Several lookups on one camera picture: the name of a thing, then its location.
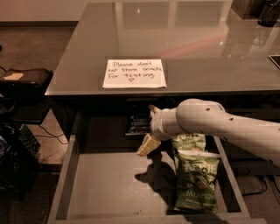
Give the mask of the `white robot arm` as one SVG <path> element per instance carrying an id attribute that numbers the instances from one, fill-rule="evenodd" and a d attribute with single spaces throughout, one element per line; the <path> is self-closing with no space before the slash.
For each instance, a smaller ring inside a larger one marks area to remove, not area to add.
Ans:
<path id="1" fill-rule="evenodd" d="M 137 154 L 146 156 L 163 141 L 185 133 L 219 137 L 280 166 L 280 123 L 231 115 L 215 101 L 187 99 L 176 108 L 150 106 L 151 133 Z"/>

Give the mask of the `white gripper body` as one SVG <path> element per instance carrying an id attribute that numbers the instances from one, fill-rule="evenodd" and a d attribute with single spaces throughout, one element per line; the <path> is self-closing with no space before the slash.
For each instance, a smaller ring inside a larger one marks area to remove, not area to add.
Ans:
<path id="1" fill-rule="evenodd" d="M 166 141 L 182 134 L 176 117 L 176 109 L 160 109 L 155 112 L 150 122 L 151 133 L 159 140 Z"/>

